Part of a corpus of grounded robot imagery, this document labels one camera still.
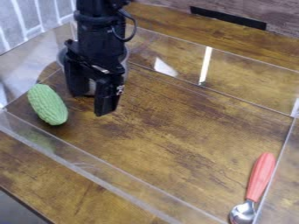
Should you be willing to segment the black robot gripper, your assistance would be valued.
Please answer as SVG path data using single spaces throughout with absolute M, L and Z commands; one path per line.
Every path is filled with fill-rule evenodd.
M 95 114 L 105 116 L 118 109 L 121 95 L 125 93 L 126 69 L 119 57 L 125 54 L 98 54 L 95 57 L 83 55 L 79 50 L 79 42 L 69 39 L 65 43 L 67 54 L 65 57 L 65 73 L 70 93 L 74 97 L 83 96 L 90 91 L 90 79 L 97 82 Z

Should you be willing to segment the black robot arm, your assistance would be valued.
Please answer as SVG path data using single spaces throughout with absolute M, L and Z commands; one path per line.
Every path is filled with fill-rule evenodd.
M 130 0 L 77 0 L 74 17 L 78 39 L 65 42 L 65 73 L 70 92 L 83 96 L 95 81 L 95 114 L 105 116 L 118 109 L 125 89 L 127 12 Z

